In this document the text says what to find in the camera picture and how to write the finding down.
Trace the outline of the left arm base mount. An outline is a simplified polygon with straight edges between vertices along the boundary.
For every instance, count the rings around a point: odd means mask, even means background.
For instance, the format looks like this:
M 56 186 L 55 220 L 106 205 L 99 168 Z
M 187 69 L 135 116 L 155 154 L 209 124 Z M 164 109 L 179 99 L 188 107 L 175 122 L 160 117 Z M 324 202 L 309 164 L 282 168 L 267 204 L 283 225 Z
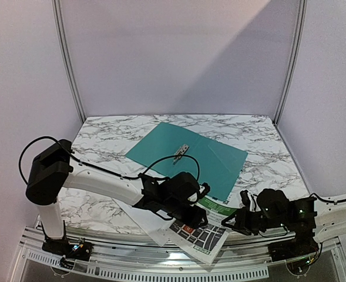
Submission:
M 58 240 L 46 237 L 42 245 L 42 250 L 65 257 L 66 259 L 89 261 L 93 246 L 91 242 L 85 239 L 72 240 L 64 237 Z

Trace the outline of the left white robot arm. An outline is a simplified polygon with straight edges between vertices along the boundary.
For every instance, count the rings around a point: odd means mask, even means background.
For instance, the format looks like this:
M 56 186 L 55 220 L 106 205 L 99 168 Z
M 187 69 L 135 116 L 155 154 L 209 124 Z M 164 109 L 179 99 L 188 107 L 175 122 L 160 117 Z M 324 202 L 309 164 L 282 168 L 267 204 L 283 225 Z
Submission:
M 199 184 L 199 178 L 191 173 L 153 177 L 141 172 L 127 176 L 79 160 L 66 139 L 51 140 L 53 145 L 34 157 L 29 176 L 22 179 L 27 199 L 38 207 L 49 245 L 58 254 L 66 255 L 72 250 L 58 204 L 63 187 L 111 197 L 155 215 L 163 211 L 163 220 L 176 219 L 193 229 L 208 223 L 206 211 L 197 202 L 210 191 L 210 186 Z

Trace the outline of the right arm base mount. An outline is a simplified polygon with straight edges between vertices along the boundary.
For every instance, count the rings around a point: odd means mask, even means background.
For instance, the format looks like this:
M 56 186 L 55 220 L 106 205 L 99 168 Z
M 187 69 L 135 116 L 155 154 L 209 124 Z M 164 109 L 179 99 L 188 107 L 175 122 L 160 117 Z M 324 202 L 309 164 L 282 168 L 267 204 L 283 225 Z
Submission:
M 268 253 L 273 262 L 305 257 L 312 253 L 319 252 L 318 243 L 312 238 L 293 238 L 270 243 Z

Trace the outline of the green map flyer sheet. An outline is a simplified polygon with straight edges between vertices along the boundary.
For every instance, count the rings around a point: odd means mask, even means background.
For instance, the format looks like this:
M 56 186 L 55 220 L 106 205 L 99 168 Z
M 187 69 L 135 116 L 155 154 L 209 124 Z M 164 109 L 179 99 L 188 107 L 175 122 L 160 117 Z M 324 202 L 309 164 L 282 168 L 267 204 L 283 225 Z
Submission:
M 204 264 L 211 264 L 229 235 L 221 222 L 237 209 L 208 197 L 200 200 L 197 205 L 206 211 L 209 221 L 206 226 L 193 229 L 176 220 L 165 230 L 165 235 L 190 256 Z

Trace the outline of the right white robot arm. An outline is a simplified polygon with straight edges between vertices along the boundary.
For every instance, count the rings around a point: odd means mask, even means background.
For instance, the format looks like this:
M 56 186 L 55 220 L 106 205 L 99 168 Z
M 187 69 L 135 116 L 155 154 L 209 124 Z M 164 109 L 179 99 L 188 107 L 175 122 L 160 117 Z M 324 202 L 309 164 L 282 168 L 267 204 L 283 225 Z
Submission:
M 246 236 L 278 227 L 295 234 L 291 240 L 269 245 L 271 253 L 289 251 L 293 256 L 301 256 L 316 250 L 325 240 L 346 234 L 346 196 L 324 199 L 313 193 L 306 198 L 289 200 L 281 190 L 264 189 L 256 198 L 259 210 L 251 211 L 246 194 L 241 192 L 244 206 L 221 224 Z

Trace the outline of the teal file folder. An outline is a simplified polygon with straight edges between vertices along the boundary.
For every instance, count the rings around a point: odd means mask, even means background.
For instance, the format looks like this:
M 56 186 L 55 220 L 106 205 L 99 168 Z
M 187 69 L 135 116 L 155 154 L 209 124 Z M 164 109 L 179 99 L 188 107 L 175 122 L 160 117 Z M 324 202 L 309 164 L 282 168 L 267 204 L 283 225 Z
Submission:
M 169 177 L 189 172 L 199 177 L 199 183 L 210 186 L 209 196 L 227 200 L 247 159 L 246 151 L 162 122 L 134 145 L 126 157 L 148 167 L 163 157 L 174 155 L 184 145 L 189 147 L 186 154 L 192 159 L 183 157 L 176 162 L 173 158 L 166 159 L 152 169 Z

